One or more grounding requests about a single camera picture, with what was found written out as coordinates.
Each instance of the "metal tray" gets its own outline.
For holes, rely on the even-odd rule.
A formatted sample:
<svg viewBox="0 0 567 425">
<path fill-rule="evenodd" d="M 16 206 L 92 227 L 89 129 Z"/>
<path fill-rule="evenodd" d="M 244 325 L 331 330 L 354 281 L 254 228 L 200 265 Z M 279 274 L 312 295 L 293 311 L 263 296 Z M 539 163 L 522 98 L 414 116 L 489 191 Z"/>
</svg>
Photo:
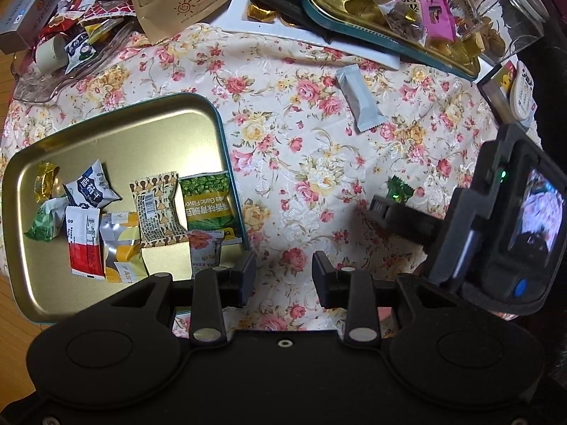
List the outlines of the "metal tray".
<svg viewBox="0 0 567 425">
<path fill-rule="evenodd" d="M 10 280 L 16 302 L 32 321 L 57 322 L 127 286 L 73 275 L 64 230 L 48 243 L 23 235 L 39 208 L 33 197 L 38 163 L 46 160 L 60 167 L 54 187 L 59 196 L 62 183 L 77 179 L 96 159 L 122 197 L 103 209 L 108 213 L 135 211 L 129 188 L 135 179 L 165 171 L 183 177 L 228 170 L 233 193 L 229 203 L 244 232 L 222 121 L 204 97 L 166 96 L 70 126 L 17 153 L 4 175 L 2 216 Z M 186 227 L 179 187 L 175 204 Z M 246 234 L 243 240 L 223 246 L 221 265 L 239 260 L 248 248 Z M 144 249 L 142 255 L 150 274 L 167 271 L 175 280 L 191 277 L 188 242 Z"/>
<path fill-rule="evenodd" d="M 329 30 L 363 39 L 470 81 L 478 77 L 480 72 L 478 58 L 472 58 L 467 64 L 459 64 L 435 49 L 423 47 L 382 25 L 351 14 L 347 8 L 356 2 L 357 0 L 302 0 L 307 15 Z"/>
</svg>

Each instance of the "wooden floor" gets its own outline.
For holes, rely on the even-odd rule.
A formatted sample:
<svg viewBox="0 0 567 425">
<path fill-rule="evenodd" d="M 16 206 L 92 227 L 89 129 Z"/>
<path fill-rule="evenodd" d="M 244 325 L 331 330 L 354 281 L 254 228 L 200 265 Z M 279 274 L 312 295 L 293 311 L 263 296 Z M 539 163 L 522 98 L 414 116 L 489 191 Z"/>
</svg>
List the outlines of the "wooden floor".
<svg viewBox="0 0 567 425">
<path fill-rule="evenodd" d="M 12 0 L 0 0 L 0 12 Z M 0 129 L 4 121 L 13 91 L 10 64 L 13 55 L 0 53 Z M 33 385 L 26 370 L 26 352 L 33 338 L 44 329 L 29 322 L 13 301 L 8 278 L 0 277 L 0 410 L 9 402 L 33 392 Z"/>
</svg>

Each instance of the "blue button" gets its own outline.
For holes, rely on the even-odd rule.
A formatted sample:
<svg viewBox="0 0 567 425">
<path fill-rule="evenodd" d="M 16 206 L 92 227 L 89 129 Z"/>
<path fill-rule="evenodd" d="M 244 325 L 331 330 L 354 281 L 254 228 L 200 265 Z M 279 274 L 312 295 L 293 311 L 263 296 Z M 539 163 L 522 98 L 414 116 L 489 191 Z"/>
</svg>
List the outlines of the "blue button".
<svg viewBox="0 0 567 425">
<path fill-rule="evenodd" d="M 522 278 L 518 281 L 518 284 L 516 284 L 516 287 L 514 288 L 514 297 L 521 297 L 526 291 L 527 286 L 528 280 L 526 278 Z"/>
</svg>

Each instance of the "pink snack bag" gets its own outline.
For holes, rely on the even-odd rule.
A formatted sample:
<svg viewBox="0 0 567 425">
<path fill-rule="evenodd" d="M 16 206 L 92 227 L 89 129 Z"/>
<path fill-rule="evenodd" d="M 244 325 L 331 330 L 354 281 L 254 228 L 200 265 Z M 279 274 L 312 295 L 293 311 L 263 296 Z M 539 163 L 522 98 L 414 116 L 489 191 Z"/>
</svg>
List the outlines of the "pink snack bag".
<svg viewBox="0 0 567 425">
<path fill-rule="evenodd" d="M 427 29 L 427 38 L 455 41 L 455 21 L 447 0 L 396 0 L 415 12 Z"/>
</svg>

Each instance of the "floral tablecloth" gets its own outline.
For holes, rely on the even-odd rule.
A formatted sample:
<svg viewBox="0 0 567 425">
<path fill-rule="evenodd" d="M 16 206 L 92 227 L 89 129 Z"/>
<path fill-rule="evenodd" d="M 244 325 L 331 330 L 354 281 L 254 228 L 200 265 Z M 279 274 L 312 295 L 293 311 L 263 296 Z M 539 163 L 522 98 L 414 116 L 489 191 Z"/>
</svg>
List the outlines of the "floral tablecloth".
<svg viewBox="0 0 567 425">
<path fill-rule="evenodd" d="M 358 63 L 388 122 L 359 133 L 335 82 Z M 51 103 L 14 101 L 0 149 L 0 176 L 18 150 L 102 112 L 176 92 L 207 97 L 225 126 L 250 243 L 259 258 L 247 308 L 228 309 L 229 329 L 341 329 L 344 311 L 320 307 L 311 255 L 392 278 L 413 271 L 422 250 L 370 228 L 362 216 L 389 177 L 413 186 L 408 205 L 443 217 L 468 186 L 478 149 L 496 136 L 476 86 L 416 64 L 390 72 L 332 49 L 194 25 L 150 46 L 133 34 L 99 74 Z M 4 238 L 0 269 L 7 273 Z M 175 332 L 186 335 L 188 318 Z"/>
</svg>

